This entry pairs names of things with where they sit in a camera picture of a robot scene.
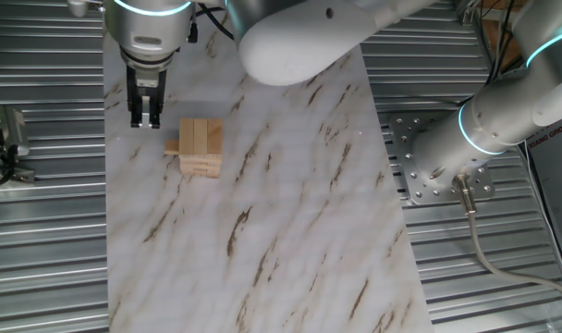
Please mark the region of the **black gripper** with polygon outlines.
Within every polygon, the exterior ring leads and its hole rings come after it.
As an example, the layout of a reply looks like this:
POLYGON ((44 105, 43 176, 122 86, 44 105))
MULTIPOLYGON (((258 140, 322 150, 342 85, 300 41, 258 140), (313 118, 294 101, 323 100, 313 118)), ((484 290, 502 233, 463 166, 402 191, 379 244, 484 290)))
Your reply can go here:
POLYGON ((160 128, 161 104, 156 96, 165 94, 166 65, 127 65, 127 80, 135 93, 128 95, 132 128, 160 128))

